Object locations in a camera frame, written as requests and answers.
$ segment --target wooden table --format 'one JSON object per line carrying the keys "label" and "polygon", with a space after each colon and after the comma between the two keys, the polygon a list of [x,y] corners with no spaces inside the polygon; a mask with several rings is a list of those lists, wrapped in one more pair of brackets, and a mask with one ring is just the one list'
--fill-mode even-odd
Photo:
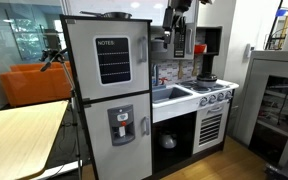
{"label": "wooden table", "polygon": [[0,180],[43,173],[67,101],[0,111]]}

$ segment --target chalkboard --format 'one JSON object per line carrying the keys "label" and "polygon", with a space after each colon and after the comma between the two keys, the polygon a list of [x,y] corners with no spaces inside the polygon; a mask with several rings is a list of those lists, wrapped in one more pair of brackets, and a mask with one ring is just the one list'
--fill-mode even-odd
{"label": "chalkboard", "polygon": [[96,38],[96,50],[102,84],[131,80],[127,38]]}

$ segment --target glass wall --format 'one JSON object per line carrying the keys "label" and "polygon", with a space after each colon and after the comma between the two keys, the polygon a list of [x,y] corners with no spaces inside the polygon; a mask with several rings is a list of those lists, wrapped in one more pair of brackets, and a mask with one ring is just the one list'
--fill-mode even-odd
{"label": "glass wall", "polygon": [[[61,13],[60,0],[0,0],[0,75],[10,72],[14,65],[42,63],[40,58],[45,49],[65,48],[59,22]],[[10,103],[5,91],[0,78],[0,109]]]}

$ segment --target wooden floor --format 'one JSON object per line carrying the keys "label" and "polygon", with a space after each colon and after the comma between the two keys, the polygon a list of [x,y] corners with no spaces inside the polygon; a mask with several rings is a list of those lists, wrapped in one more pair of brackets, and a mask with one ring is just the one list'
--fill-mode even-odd
{"label": "wooden floor", "polygon": [[[264,167],[264,160],[226,137],[224,151],[212,154],[163,180],[264,180]],[[91,165],[83,168],[83,180],[94,179],[91,168]]]}

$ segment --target stove knob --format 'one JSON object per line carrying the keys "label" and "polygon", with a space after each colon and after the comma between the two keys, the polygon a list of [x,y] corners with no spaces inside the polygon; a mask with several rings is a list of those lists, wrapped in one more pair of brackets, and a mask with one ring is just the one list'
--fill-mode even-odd
{"label": "stove knob", "polygon": [[202,98],[200,101],[200,105],[201,106],[205,106],[207,104],[207,99],[206,98]]}
{"label": "stove knob", "polygon": [[212,96],[210,97],[209,103],[210,103],[210,104],[213,104],[213,103],[215,103],[215,102],[216,102],[216,97],[215,97],[214,95],[212,95]]}
{"label": "stove knob", "polygon": [[225,95],[225,99],[232,99],[232,93],[230,91],[228,91]]}
{"label": "stove knob", "polygon": [[218,101],[223,101],[224,100],[224,94],[223,93],[219,93],[217,96],[217,100]]}

